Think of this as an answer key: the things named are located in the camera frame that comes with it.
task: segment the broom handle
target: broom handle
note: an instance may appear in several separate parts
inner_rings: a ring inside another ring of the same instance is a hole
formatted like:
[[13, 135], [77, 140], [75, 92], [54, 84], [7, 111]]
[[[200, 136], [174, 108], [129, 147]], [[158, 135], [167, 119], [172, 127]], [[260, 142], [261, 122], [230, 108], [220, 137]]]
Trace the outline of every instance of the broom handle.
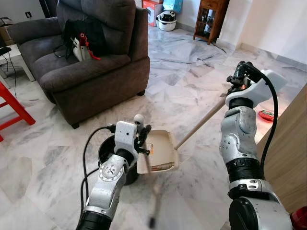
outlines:
[[203, 126], [214, 114], [217, 113], [225, 104], [225, 98], [223, 97], [216, 105], [206, 114], [206, 116], [175, 146], [177, 150], [184, 142], [186, 142], [200, 127]]

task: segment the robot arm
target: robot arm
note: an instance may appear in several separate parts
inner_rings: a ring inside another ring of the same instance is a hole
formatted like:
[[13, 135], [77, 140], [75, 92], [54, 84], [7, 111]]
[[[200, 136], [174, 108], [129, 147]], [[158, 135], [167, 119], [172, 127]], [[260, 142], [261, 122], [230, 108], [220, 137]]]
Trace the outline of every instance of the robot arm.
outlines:
[[[252, 64], [240, 62], [234, 76], [227, 78], [233, 86], [228, 91], [229, 110], [221, 123], [220, 153], [229, 174], [229, 221], [233, 230], [291, 230], [288, 213], [271, 185], [264, 178], [257, 158], [256, 113], [253, 108], [268, 100], [271, 93]], [[262, 71], [279, 90], [284, 78]]]
[[147, 153], [141, 146], [146, 140], [144, 133], [147, 136], [150, 131], [149, 126], [143, 127], [141, 115], [136, 115], [134, 122], [134, 124], [117, 122], [115, 154], [100, 165], [97, 182], [83, 209], [77, 230], [108, 230], [110, 228], [119, 202], [120, 191], [126, 182], [126, 175], [138, 159], [136, 149]]

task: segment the red object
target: red object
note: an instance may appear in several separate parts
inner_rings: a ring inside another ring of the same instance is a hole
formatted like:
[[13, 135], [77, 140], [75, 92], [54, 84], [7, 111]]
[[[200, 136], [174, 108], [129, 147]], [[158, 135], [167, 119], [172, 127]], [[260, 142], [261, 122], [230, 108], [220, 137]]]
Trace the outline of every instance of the red object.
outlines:
[[[2, 97], [5, 102], [0, 104], [0, 108], [10, 105], [12, 109], [18, 113], [18, 117], [13, 118], [0, 125], [0, 130], [3, 130], [18, 121], [25, 120], [29, 125], [33, 125], [35, 120], [27, 113], [24, 107], [17, 101], [16, 98], [8, 91], [8, 89], [0, 82], [0, 97]], [[0, 135], [0, 142], [3, 141], [3, 137]]]
[[80, 41], [79, 41], [79, 42], [80, 42], [80, 46], [86, 46], [87, 49], [88, 49], [88, 52], [89, 52], [90, 55], [91, 55], [91, 57], [92, 57], [93, 59], [100, 60], [100, 57], [94, 56], [93, 52], [90, 50], [90, 48], [89, 48], [89, 44], [90, 44], [90, 43], [87, 41], [86, 35], [85, 35], [84, 33], [80, 33], [79, 38], [80, 38]]
[[292, 226], [295, 230], [307, 229], [307, 206], [300, 208], [290, 216]]
[[267, 110], [261, 110], [258, 115], [267, 122], [273, 122], [274, 120], [274, 113]]

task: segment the dustpan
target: dustpan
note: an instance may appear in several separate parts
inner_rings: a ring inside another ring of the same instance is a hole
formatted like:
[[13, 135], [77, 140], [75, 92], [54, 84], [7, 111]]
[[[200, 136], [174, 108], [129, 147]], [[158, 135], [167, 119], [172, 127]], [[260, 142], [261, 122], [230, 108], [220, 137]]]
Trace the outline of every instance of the dustpan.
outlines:
[[[146, 149], [150, 151], [149, 162], [152, 173], [175, 170], [179, 166], [179, 156], [173, 146], [174, 137], [166, 130], [151, 130], [146, 139]], [[145, 156], [139, 154], [138, 174], [148, 173]]]

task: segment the sofa leg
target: sofa leg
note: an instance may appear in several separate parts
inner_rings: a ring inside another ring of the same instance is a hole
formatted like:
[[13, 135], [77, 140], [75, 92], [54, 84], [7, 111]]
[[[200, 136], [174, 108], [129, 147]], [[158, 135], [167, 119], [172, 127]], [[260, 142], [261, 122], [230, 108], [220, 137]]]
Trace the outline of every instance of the sofa leg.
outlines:
[[79, 128], [79, 123], [72, 124], [71, 127], [73, 129], [77, 129], [77, 128]]
[[138, 96], [143, 96], [144, 94], [145, 94], [145, 90], [143, 90], [143, 91], [137, 93]]

